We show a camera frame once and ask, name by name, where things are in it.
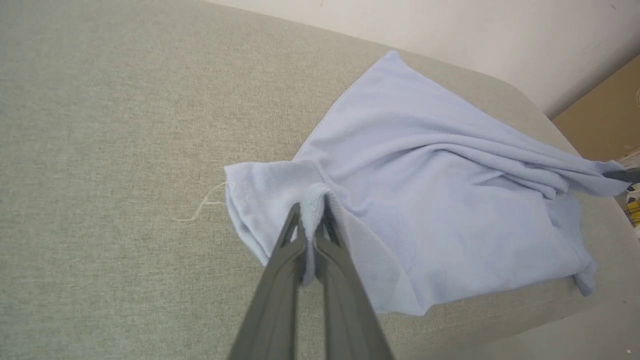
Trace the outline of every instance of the loose thread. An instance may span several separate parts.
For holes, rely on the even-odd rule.
[[[232,181],[225,181],[224,183],[218,184],[216,186],[213,187],[213,189],[209,190],[209,192],[207,193],[207,195],[204,195],[204,198],[202,198],[202,202],[200,202],[200,205],[198,205],[198,208],[196,208],[195,213],[193,213],[193,216],[190,218],[184,218],[184,219],[179,219],[179,218],[173,218],[174,221],[179,221],[179,222],[187,222],[187,221],[194,221],[198,218],[198,215],[200,214],[202,207],[205,205],[215,205],[215,204],[221,204],[221,205],[227,205],[222,201],[209,201],[209,196],[211,195],[211,193],[223,186],[229,184],[231,186],[231,190],[229,190],[230,192],[234,191],[234,188],[236,188],[236,183],[233,183]]]

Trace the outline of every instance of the brown cardboard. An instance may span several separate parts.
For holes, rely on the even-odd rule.
[[[616,160],[640,147],[640,56],[558,115],[553,123],[580,155]]]

